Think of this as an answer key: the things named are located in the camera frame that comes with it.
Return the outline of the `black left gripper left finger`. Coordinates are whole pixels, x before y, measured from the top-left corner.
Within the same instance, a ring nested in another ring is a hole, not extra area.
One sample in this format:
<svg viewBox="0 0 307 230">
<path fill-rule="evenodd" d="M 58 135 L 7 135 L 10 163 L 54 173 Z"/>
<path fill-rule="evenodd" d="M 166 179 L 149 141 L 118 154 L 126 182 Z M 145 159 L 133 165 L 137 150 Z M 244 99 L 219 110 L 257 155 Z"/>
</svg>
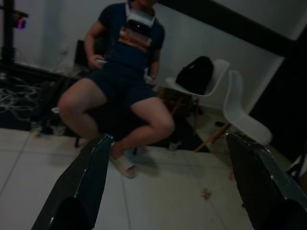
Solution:
<svg viewBox="0 0 307 230">
<path fill-rule="evenodd" d="M 113 137 L 88 142 L 58 178 L 31 230 L 93 230 L 106 184 Z"/>
</svg>

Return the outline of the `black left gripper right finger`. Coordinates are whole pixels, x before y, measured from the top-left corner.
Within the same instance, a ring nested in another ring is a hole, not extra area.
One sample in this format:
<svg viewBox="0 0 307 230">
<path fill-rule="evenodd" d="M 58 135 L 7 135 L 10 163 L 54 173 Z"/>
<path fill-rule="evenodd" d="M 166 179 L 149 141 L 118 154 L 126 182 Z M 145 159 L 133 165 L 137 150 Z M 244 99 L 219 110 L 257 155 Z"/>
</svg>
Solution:
<svg viewBox="0 0 307 230">
<path fill-rule="evenodd" d="M 307 230 L 307 195 L 271 152 L 236 132 L 228 133 L 226 142 L 254 230 Z"/>
</svg>

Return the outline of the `beige slipper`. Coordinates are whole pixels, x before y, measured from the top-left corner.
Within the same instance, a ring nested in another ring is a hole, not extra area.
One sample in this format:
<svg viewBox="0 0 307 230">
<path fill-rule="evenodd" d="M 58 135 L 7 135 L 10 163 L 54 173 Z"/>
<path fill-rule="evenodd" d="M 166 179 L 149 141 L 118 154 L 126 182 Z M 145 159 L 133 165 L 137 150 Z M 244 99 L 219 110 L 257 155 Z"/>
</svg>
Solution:
<svg viewBox="0 0 307 230">
<path fill-rule="evenodd" d="M 138 170 L 135 164 L 130 161 L 125 155 L 121 155 L 120 157 L 116 158 L 110 155 L 109 158 L 123 176 L 131 179 L 137 175 Z"/>
</svg>

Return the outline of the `white plastic shell chair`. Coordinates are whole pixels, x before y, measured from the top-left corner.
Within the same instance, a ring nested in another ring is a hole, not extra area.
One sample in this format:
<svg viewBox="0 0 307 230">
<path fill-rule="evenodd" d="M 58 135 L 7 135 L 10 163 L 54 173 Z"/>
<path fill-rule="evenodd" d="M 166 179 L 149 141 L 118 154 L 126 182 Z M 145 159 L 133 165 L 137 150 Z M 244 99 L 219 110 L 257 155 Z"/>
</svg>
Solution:
<svg viewBox="0 0 307 230">
<path fill-rule="evenodd" d="M 199 152 L 203 147 L 209 143 L 217 140 L 230 126 L 234 126 L 241 133 L 253 139 L 257 143 L 267 146 L 272 140 L 270 130 L 251 117 L 243 108 L 243 77 L 236 70 L 229 71 L 229 82 L 227 94 L 223 105 L 223 114 L 227 124 L 223 125 L 221 129 L 216 131 L 211 137 L 203 141 L 194 151 Z"/>
<path fill-rule="evenodd" d="M 224 101 L 225 93 L 221 90 L 224 90 L 226 88 L 227 80 L 225 79 L 225 77 L 229 71 L 230 63 L 222 59 L 217 59 L 213 62 L 213 66 L 213 77 L 204 95 L 194 94 L 187 91 L 186 89 L 175 83 L 175 78 L 169 77 L 165 80 L 167 85 L 171 89 L 181 92 L 184 95 L 190 95 L 192 96 L 192 98 L 196 99 L 196 108 L 194 113 L 194 129 L 197 127 L 200 105 L 213 109 L 221 109 L 223 107 L 222 102 Z"/>
</svg>

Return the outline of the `black backpack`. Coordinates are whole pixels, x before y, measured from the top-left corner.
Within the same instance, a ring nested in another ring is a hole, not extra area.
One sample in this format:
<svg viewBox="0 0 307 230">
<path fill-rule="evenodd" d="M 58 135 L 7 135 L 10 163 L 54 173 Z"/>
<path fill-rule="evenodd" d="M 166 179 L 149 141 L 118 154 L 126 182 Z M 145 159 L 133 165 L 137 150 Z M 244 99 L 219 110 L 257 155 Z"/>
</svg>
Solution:
<svg viewBox="0 0 307 230">
<path fill-rule="evenodd" d="M 191 93 L 204 95 L 212 79 L 213 70 L 211 59 L 200 56 L 181 70 L 176 78 L 176 84 Z"/>
</svg>

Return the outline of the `seated person in dark clothes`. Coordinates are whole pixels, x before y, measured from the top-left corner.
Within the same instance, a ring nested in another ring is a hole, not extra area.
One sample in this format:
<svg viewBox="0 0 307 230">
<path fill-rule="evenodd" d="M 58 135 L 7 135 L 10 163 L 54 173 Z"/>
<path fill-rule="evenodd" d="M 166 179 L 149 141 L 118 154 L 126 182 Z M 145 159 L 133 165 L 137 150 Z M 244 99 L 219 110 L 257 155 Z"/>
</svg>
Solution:
<svg viewBox="0 0 307 230">
<path fill-rule="evenodd" d="M 111 147 L 113 157 L 125 151 L 150 145 L 169 137 L 174 131 L 173 118 L 152 85 L 144 81 L 144 70 L 156 79 L 165 30 L 155 16 L 148 32 L 132 29 L 126 24 L 125 3 L 111 4 L 101 12 L 84 39 L 88 66 L 92 72 L 73 84 L 61 96 L 58 108 L 62 121 L 87 140 L 100 134 L 98 124 L 88 114 L 90 109 L 122 100 L 128 108 L 148 124 L 131 131 Z M 133 8 L 155 13 L 158 0 L 131 0 Z M 98 38 L 106 39 L 103 55 L 95 51 Z M 104 59 L 101 65 L 97 59 Z"/>
</svg>

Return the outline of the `black tripod stand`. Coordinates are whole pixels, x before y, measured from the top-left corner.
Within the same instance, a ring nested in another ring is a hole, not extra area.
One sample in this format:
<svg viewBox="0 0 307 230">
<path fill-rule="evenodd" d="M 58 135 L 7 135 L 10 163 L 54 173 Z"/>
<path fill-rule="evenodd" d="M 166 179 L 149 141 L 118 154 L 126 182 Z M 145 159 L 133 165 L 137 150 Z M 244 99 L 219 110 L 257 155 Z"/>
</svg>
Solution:
<svg viewBox="0 0 307 230">
<path fill-rule="evenodd" d="M 4 65 L 13 65 L 15 61 L 15 48 L 13 46 L 14 37 L 14 12 L 15 0 L 3 0 L 0 5 L 0 10 L 3 11 L 3 46 L 1 49 L 1 58 Z"/>
</svg>

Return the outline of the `device with pink light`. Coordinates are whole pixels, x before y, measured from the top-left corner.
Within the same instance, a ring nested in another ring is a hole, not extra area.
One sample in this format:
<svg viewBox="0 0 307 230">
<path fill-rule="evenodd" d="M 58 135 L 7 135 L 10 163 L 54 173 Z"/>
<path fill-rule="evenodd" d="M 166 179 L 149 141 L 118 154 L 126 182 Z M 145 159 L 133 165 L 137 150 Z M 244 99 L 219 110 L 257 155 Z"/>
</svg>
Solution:
<svg viewBox="0 0 307 230">
<path fill-rule="evenodd" d="M 28 14 L 21 11 L 15 11 L 13 15 L 14 19 L 14 28 L 24 29 L 26 27 L 26 19 L 28 18 Z"/>
</svg>

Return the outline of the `white VR headset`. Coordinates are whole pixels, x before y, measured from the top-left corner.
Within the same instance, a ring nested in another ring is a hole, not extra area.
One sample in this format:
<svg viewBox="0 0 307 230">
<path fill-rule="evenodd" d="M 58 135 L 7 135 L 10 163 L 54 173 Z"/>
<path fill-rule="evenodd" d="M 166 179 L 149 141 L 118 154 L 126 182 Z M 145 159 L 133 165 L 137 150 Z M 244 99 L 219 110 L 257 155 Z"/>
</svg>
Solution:
<svg viewBox="0 0 307 230">
<path fill-rule="evenodd" d="M 155 13 L 148 14 L 132 7 L 131 0 L 125 3 L 126 24 L 143 33 L 151 30 L 155 22 Z"/>
</svg>

